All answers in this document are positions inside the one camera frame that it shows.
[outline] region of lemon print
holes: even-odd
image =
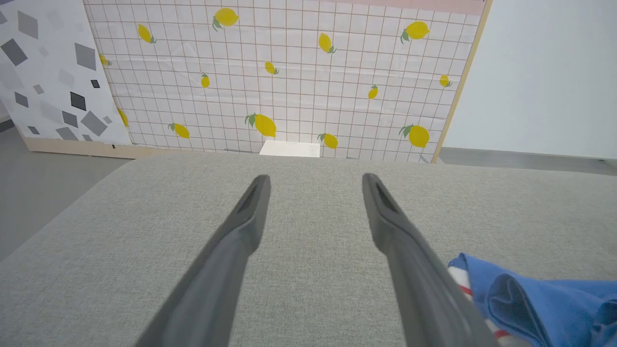
[[[118,113],[120,114],[120,118],[122,118],[124,126],[128,128],[128,118],[126,117],[126,114],[124,114],[124,111],[121,109],[118,109]]]
[[[377,93],[379,93],[379,89],[377,89],[376,85],[372,85],[371,90],[368,92],[368,98],[374,99],[375,96],[377,96]]]
[[[409,142],[412,146],[425,148],[428,143],[428,131],[419,125],[407,125],[399,130],[399,134],[403,132],[403,137],[409,135]]]
[[[105,56],[104,56],[104,55],[99,54],[99,58],[100,58],[100,60],[101,60],[101,64],[103,64],[103,65],[105,65],[105,66],[111,66],[111,65],[112,65],[112,62],[111,62],[111,61],[108,61],[108,60],[107,60],[107,58],[105,58]]]
[[[452,82],[450,82],[450,79],[448,78],[448,76],[441,75],[441,78],[439,79],[439,84],[445,88],[445,87],[451,86]]]
[[[278,69],[275,69],[271,62],[266,62],[266,71],[271,75],[276,75],[278,73]]]
[[[141,39],[144,40],[145,42],[147,43],[156,42],[156,39],[154,38],[154,36],[150,35],[148,28],[144,27],[143,25],[139,24],[137,26],[137,32],[139,33],[139,37],[141,37]]]
[[[263,114],[253,113],[249,114],[248,116],[246,116],[246,118],[244,118],[245,124],[247,120],[249,121],[251,127],[254,124],[255,128],[257,128],[257,131],[260,132],[263,136],[276,137],[276,125],[274,124],[272,119],[264,116]]]
[[[238,17],[238,15],[235,12],[233,12],[232,9],[228,9],[227,7],[224,7],[218,10],[217,13],[214,14],[214,18],[212,19],[212,27],[214,28],[214,31],[218,31],[217,28],[219,29],[223,28],[221,27],[221,25],[230,27],[234,25],[238,21],[239,18],[240,17]]]
[[[176,132],[182,138],[189,138],[189,131],[182,124],[171,123],[168,128],[172,129],[173,132]]]
[[[426,23],[413,22],[405,30],[403,30],[403,33],[400,35],[400,42],[403,43],[403,40],[409,42],[409,38],[412,40],[419,40],[430,32],[431,31],[428,30]]]
[[[336,146],[339,145],[339,140],[336,139],[334,135],[323,133],[317,137],[320,141],[328,148],[336,149]]]
[[[324,33],[319,36],[319,47],[326,53],[336,52],[336,48],[332,45],[330,37]]]
[[[201,86],[204,88],[208,88],[210,86],[210,78],[205,73],[201,73]]]

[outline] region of grid pattern board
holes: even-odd
[[[258,153],[272,137],[245,118],[260,114],[276,125],[274,140],[320,143],[327,133],[337,146],[324,144],[322,156],[377,161],[431,161],[480,19],[323,1],[86,1],[135,144]],[[214,27],[221,8],[237,22]],[[416,21],[430,33],[404,41]],[[153,38],[140,37],[140,25]],[[322,34],[334,52],[322,50]],[[373,85],[378,94],[370,99]],[[402,136],[407,125],[428,131],[425,147]]]

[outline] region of red and white striped cloth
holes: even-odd
[[[452,276],[454,281],[457,283],[457,285],[460,286],[461,290],[463,290],[465,297],[470,301],[473,301],[473,292],[471,291],[471,284],[469,282],[469,272],[467,272],[467,270],[459,269],[458,267],[453,266],[450,266],[448,268],[448,272],[450,273],[450,276]],[[485,322],[500,345],[507,347],[531,346],[531,344],[529,344],[527,341],[512,336],[505,330],[499,329],[490,319],[486,319]]]

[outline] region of blue cloth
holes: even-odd
[[[475,306],[516,337],[535,346],[617,346],[617,282],[534,280],[465,253],[449,266],[469,272]]]

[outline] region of gray fabric surface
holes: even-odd
[[[231,344],[403,345],[361,176],[378,174],[445,262],[617,279],[617,178],[179,153],[130,162],[0,263],[0,345],[130,345],[258,174],[272,192]]]

